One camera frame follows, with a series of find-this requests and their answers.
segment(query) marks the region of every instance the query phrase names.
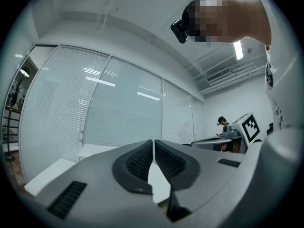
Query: black hair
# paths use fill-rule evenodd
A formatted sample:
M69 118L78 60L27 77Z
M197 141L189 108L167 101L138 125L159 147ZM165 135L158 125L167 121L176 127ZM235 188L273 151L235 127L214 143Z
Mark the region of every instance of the black hair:
M189 36L194 36L196 41L205 41L205 36L200 34L200 23L195 19L195 5L200 0L193 0L190 2L181 16L181 22L184 30Z
M226 119L225 119L225 117L223 117L223 116L220 116L219 118L218 118L218 123L220 124L222 121L226 121Z

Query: white ceiling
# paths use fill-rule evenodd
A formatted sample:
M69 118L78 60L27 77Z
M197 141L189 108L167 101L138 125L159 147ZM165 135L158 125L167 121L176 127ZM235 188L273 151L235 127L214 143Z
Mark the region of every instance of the white ceiling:
M44 13L48 9L53 20L82 19L99 22L102 27L106 15L105 26L115 26L134 33L164 50L175 58L185 70L199 83L199 89L209 85L204 78L221 69L235 66L240 67L248 63L261 66L266 62L264 47L249 38L242 40L244 58L236 60L233 45L208 47L205 43L187 41L180 44L170 29L170 25L181 14L190 0L45 0L50 6L44 6ZM49 21L40 21L41 9L33 7L38 35L41 37L50 29Z

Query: black metal rack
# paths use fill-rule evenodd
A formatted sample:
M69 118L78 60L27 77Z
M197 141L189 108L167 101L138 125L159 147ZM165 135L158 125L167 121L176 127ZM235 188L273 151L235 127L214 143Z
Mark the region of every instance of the black metal rack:
M7 161L14 161L15 160L15 157L14 156L11 156L10 154L10 143L18 143L18 141L11 141L10 142L10 136L18 136L18 133L10 133L10 128L19 128L19 125L18 127L15 127L15 126L10 126L10 122L11 121L20 121L20 117L19 119L16 119L16 118L11 118L11 113L12 112L15 112L15 113L18 113L19 115L21 114L21 111L20 110L17 110L17 109L14 109L14 108L11 108L10 106L6 105L5 106L5 110L8 110L9 111L9 116L8 117L3 117L5 119L8 120L8 124L7 125L3 125L2 127L6 127L7 128L7 133L4 133L3 136L6 136L7 137L7 142L3 142L3 143L6 143L8 145L8 151L7 153L5 153L5 159Z

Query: white t-shirt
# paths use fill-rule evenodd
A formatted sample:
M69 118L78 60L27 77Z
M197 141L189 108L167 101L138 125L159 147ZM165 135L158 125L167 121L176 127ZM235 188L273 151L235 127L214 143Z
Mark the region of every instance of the white t-shirt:
M274 131L303 126L303 52L281 10L272 0L261 0L271 28L267 53L266 93L273 110Z

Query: wooden floor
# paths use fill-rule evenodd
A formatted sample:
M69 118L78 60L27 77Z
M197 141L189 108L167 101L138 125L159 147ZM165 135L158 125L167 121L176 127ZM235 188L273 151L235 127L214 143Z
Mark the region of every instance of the wooden floor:
M19 190L22 193L30 196L30 194L24 189L26 182L22 174L19 152L15 152L11 154L11 156L15 157L14 161L4 161L4 165L6 167L6 171L11 180L11 183L16 190Z

